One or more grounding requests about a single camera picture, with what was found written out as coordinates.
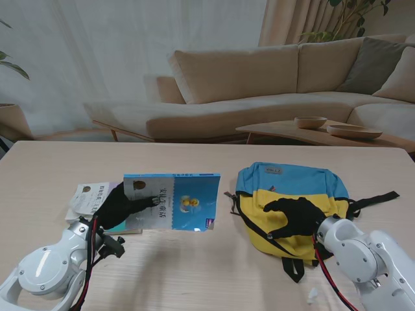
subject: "table surface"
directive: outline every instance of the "table surface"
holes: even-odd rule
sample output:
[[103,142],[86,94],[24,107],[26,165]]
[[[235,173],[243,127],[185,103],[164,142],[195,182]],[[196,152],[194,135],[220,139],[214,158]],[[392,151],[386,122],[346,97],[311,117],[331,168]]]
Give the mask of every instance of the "table surface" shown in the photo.
[[237,128],[237,131],[259,135],[270,135],[303,141],[318,146],[354,146],[354,147],[395,147],[405,149],[409,154],[415,152],[415,142],[393,135],[382,134],[376,139],[345,139],[327,133],[329,125],[350,125],[327,120],[316,130],[297,128],[294,121],[278,121],[261,124],[251,124]]
[[[255,161],[322,167],[338,174],[356,200],[391,190],[401,197],[369,207],[363,231],[384,229],[415,258],[415,164],[397,148],[19,142],[0,161],[0,282],[38,247],[59,241],[65,205],[79,183],[121,181],[124,173],[220,172],[215,229],[205,233],[146,230],[125,236],[126,253],[93,270],[84,310],[346,310],[320,268],[295,284],[280,259],[251,245],[243,221],[222,193],[235,190],[238,171]],[[354,286],[334,259],[338,287],[362,310]],[[317,303],[307,305],[310,290]],[[24,306],[51,306],[22,295]]]

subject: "book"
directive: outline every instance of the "book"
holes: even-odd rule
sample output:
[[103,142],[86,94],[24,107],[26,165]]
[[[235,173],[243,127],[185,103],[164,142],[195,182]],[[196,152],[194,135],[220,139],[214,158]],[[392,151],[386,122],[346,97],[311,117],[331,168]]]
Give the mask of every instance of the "book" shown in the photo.
[[[149,196],[160,204],[130,215],[109,234],[140,233],[142,229],[205,231],[213,229],[220,174],[126,174],[124,193],[129,200]],[[68,203],[65,220],[91,219],[119,183],[80,184]]]
[[124,193],[130,200],[149,196],[160,204],[130,215],[127,227],[205,231],[216,217],[220,174],[126,174]]

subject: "backpack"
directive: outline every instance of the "backpack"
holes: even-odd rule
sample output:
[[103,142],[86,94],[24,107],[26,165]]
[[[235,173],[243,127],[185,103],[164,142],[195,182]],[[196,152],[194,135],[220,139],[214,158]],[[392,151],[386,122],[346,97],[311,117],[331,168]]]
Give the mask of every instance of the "backpack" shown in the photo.
[[[238,174],[231,213],[241,216],[251,243],[263,253],[281,257],[284,271],[294,282],[304,276],[304,263],[318,265],[312,236],[293,235],[267,238],[267,234],[287,225],[281,212],[265,213],[264,206],[280,198],[305,198],[325,216],[339,215],[352,220],[363,207],[386,202],[399,195],[392,191],[382,196],[354,201],[349,199],[342,180],[324,168],[256,162]],[[332,254],[325,252],[324,259]]]

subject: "backpack label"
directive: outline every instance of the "backpack label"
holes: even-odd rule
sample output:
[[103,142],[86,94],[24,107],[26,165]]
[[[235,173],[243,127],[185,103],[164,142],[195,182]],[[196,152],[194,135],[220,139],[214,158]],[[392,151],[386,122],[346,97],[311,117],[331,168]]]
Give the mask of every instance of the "backpack label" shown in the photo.
[[282,174],[283,169],[281,167],[265,167],[265,172],[267,174]]

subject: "wooden bowl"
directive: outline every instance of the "wooden bowl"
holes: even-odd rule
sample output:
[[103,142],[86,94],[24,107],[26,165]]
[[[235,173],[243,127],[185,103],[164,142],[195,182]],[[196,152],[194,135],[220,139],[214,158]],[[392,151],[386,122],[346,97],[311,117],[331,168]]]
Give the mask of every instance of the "wooden bowl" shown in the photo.
[[298,128],[315,129],[326,123],[327,119],[323,117],[296,117],[294,124]]
[[329,125],[327,132],[334,136],[358,139],[375,139],[382,135],[381,131],[356,125]]

